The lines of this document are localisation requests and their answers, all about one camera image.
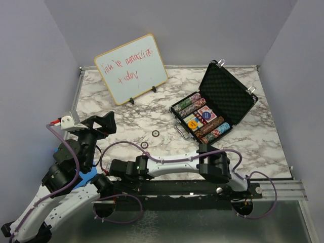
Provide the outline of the yellow big blind button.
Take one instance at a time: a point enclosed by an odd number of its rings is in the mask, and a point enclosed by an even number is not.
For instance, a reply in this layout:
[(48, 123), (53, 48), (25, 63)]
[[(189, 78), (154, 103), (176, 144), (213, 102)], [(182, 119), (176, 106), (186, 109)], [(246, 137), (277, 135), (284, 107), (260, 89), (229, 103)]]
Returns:
[(188, 122), (188, 126), (191, 128), (191, 129), (196, 129), (198, 124), (195, 120), (191, 120)]

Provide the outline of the blue small blind button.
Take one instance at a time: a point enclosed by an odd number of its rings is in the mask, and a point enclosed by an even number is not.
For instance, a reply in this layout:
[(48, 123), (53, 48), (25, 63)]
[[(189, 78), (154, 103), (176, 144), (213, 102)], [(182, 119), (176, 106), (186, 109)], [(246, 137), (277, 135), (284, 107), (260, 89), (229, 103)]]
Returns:
[(211, 118), (211, 114), (209, 112), (203, 112), (202, 117), (206, 120), (209, 120)]

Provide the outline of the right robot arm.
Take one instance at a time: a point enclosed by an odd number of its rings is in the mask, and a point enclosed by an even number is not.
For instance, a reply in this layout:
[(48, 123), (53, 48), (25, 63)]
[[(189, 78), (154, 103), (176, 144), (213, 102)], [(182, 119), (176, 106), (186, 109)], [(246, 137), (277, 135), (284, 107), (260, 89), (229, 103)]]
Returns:
[(247, 179), (235, 172), (237, 166), (231, 165), (228, 152), (238, 155), (238, 163), (241, 163), (242, 155), (236, 150), (200, 144), (197, 150), (181, 155), (155, 156), (144, 152), (135, 161), (114, 159), (109, 175), (128, 181), (144, 181), (167, 174), (195, 173), (208, 182), (229, 185), (236, 197), (244, 198), (251, 187)]

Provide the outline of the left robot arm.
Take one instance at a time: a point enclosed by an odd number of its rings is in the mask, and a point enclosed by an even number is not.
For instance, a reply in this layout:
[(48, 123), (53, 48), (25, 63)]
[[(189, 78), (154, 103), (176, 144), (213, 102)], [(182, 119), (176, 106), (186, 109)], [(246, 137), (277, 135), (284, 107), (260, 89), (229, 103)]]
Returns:
[(92, 170), (97, 141), (116, 133), (113, 111), (83, 121), (71, 111), (46, 127), (61, 141), (53, 155), (55, 163), (49, 167), (37, 194), (22, 215), (1, 227), (9, 242), (48, 242), (55, 226), (71, 213), (97, 199), (108, 199), (113, 192), (113, 183), (108, 177), (96, 174), (80, 193), (60, 203), (82, 182), (80, 174)]

